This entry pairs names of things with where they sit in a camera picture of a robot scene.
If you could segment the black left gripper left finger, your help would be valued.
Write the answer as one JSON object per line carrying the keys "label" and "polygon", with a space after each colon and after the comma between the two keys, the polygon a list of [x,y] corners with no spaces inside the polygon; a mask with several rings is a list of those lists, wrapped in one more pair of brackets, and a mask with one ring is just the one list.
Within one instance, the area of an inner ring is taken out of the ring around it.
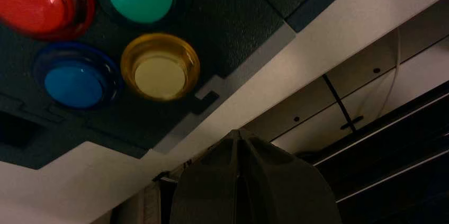
{"label": "black left gripper left finger", "polygon": [[239,138],[237,130],[229,132],[182,173],[171,223],[234,223]]}

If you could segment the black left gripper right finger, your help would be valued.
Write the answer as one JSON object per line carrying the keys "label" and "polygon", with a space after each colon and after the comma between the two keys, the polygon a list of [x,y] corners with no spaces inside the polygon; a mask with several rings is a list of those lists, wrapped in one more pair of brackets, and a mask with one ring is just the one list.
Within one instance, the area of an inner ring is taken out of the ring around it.
{"label": "black left gripper right finger", "polygon": [[341,223],[334,194],[320,172],[285,150],[239,131],[248,192],[265,223]]}

